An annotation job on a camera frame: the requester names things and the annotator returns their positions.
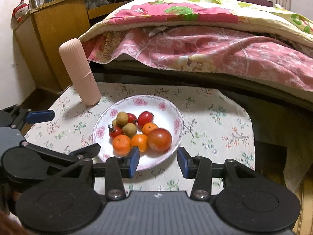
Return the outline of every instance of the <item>pink floral blanket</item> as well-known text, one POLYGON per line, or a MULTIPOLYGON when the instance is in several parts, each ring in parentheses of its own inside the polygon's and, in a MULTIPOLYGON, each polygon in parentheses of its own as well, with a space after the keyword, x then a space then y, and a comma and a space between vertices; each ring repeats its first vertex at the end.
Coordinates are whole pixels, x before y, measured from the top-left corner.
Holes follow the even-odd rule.
POLYGON ((143 28, 106 32, 83 43, 90 61, 121 54, 158 69, 226 73, 313 91, 313 59, 276 39, 208 26, 181 26, 149 37, 143 28))

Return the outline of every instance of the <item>drawer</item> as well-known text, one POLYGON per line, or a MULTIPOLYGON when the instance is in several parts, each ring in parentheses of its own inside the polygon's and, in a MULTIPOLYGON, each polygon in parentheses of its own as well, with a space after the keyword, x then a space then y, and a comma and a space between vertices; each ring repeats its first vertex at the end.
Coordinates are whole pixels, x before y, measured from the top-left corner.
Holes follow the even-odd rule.
POLYGON ((109 14, 112 11, 116 10, 117 8, 121 7, 122 5, 124 5, 128 2, 130 2, 130 1, 112 3, 112 4, 108 4, 108 5, 103 5, 101 7, 94 8, 91 10, 87 10, 88 18, 93 19, 96 17, 100 17, 103 15, 109 14))

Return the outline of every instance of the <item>table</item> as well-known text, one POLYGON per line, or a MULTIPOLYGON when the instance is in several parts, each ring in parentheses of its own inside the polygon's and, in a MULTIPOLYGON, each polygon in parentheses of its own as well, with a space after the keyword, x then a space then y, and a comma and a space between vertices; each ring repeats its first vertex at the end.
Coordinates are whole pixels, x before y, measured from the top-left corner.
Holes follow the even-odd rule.
MULTIPOLYGON (((254 136, 248 113, 216 89, 189 86, 127 85, 98 83, 101 100, 94 107, 85 107, 73 86, 51 106, 55 118, 35 124, 25 135, 28 142, 57 152, 71 151, 92 144, 92 133, 101 114, 115 102, 128 96, 151 94, 170 100, 181 111, 185 132, 181 146, 191 156, 208 157, 214 163, 235 159, 255 168, 254 136)), ((94 189, 104 194, 105 178, 96 178, 94 189)), ((190 194, 193 180, 185 180, 176 154, 159 166, 137 172, 133 179, 124 179, 125 190, 174 191, 190 194)), ((213 178, 212 194, 223 189, 222 179, 213 178)))

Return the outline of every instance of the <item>plate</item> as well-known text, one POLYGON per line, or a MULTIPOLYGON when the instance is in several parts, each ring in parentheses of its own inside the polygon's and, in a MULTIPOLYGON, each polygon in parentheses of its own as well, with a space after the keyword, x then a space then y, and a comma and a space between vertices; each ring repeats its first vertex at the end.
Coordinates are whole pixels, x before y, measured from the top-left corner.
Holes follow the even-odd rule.
POLYGON ((118 101, 104 111, 94 127, 92 140, 93 143, 100 144, 101 150, 98 156, 103 162, 115 156, 112 141, 109 137, 108 125, 112 123, 120 111, 133 113, 136 117, 144 111, 152 112, 154 115, 153 122, 156 123, 159 128, 167 129, 172 135, 172 145, 166 153, 160 154, 151 149, 140 153, 137 171, 151 169, 159 165, 169 158, 178 148, 184 134, 184 119, 178 108, 169 100, 159 96, 131 96, 118 101))

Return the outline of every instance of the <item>red plush toy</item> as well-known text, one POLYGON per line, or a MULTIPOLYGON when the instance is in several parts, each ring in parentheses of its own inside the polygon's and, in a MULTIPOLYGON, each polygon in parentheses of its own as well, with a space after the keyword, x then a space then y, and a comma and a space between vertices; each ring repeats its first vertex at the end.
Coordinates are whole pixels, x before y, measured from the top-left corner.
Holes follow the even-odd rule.
POLYGON ((16 17, 18 22, 22 21, 22 17, 29 11, 29 4, 21 0, 20 4, 13 10, 12 18, 16 17))

